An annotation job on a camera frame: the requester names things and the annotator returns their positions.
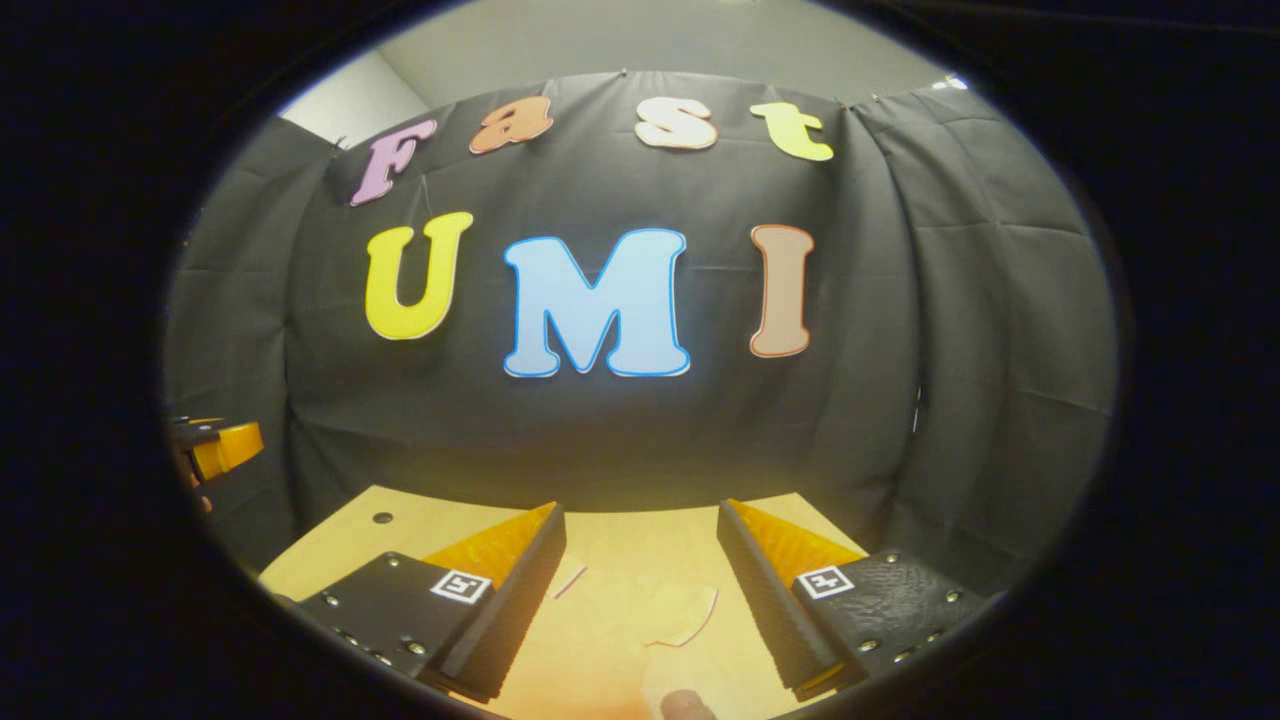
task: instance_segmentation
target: brown letter i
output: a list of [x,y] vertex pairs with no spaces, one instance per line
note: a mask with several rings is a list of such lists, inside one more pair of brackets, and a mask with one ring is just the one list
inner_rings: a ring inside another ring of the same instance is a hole
[[751,336],[751,354],[760,357],[795,355],[809,347],[804,327],[804,263],[813,237],[791,225],[756,225],[751,243],[764,255],[764,309],[760,329]]

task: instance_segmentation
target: letter u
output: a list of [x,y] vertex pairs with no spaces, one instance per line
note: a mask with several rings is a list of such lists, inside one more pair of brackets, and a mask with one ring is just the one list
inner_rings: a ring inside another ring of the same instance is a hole
[[416,340],[444,322],[453,302],[453,274],[458,263],[462,231],[471,227],[471,213],[449,213],[433,218],[422,228],[431,238],[426,266],[426,290],[415,305],[399,304],[396,287],[401,258],[413,240],[413,228],[399,227],[380,232],[369,241],[369,281],[365,284],[365,316],[369,327],[387,340]]

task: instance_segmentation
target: orange object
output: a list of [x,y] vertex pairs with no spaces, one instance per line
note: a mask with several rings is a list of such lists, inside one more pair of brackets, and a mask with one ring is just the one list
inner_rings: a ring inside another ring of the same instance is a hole
[[796,575],[867,557],[864,552],[836,544],[812,530],[787,523],[763,510],[742,505],[736,500],[730,500],[728,503],[737,511],[785,588],[791,587]]
[[548,502],[516,515],[428,555],[422,562],[490,578],[494,589],[499,589],[554,509],[556,503]]
[[481,155],[508,142],[525,142],[543,135],[554,122],[547,117],[550,108],[552,101],[541,95],[498,108],[480,120],[484,127],[471,138],[471,152]]

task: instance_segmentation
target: black fabric backdrop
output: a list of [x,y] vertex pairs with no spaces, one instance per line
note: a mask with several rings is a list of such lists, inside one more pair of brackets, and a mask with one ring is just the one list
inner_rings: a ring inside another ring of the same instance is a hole
[[[539,94],[552,100],[549,131],[468,152],[485,114]],[[635,106],[653,96],[704,102],[719,141],[641,143]],[[835,158],[778,150],[748,110],[769,101],[818,117],[812,136]],[[1053,172],[973,94],[844,109],[727,78],[593,74],[426,117],[436,133],[390,193],[358,208],[348,201],[369,142],[338,154],[273,120],[211,196],[177,270],[173,410],[262,423],[268,450],[211,488],[215,525],[251,565],[371,483],[582,511],[799,491],[864,546],[883,534],[992,592],[1052,538],[1092,475],[1116,389],[1106,269]],[[422,224],[458,210],[475,224],[444,323],[415,341],[376,336],[364,314],[369,238],[419,232],[399,281],[412,301]],[[815,241],[812,342],[783,359],[748,348],[763,283],[750,229],[765,223]],[[675,296],[690,370],[507,375],[506,247],[559,237],[594,281],[623,233],[649,227],[687,238]]]

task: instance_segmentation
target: blue letter m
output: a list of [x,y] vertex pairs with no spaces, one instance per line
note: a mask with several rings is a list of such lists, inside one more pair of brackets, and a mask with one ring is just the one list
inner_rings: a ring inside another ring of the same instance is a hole
[[558,237],[534,237],[507,249],[516,269],[516,351],[503,366],[517,378],[559,370],[547,346],[548,320],[579,373],[595,364],[618,318],[618,346],[605,359],[620,375],[678,375],[689,352],[676,340],[676,258],[685,236],[641,229],[622,236],[593,287]]

